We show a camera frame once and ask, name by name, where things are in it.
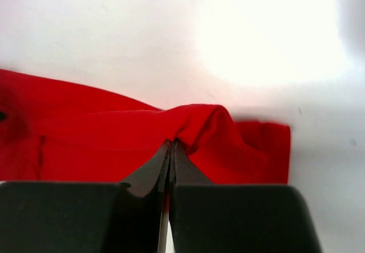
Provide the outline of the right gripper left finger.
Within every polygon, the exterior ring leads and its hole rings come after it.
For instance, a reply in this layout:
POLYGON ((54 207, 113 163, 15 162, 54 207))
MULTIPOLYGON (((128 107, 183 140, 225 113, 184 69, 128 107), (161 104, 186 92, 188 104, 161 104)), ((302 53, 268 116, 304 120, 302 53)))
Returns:
POLYGON ((120 182, 2 182, 2 252, 164 252, 171 145, 120 182))

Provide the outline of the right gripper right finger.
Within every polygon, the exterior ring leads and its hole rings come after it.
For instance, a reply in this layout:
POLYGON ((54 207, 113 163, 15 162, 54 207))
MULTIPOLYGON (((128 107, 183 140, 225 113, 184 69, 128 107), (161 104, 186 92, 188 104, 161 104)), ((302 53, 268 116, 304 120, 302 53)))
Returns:
POLYGON ((287 185, 217 185, 171 151, 169 221, 176 252, 321 252, 302 194, 287 185))

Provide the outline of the red t-shirt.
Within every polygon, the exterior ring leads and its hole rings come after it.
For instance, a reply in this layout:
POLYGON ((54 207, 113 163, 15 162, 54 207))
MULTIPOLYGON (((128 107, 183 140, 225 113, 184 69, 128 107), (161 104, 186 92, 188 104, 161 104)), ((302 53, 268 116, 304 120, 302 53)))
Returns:
POLYGON ((115 182, 178 140, 215 183, 282 183, 290 128, 220 105, 162 110, 59 80, 1 71, 1 179, 115 182))

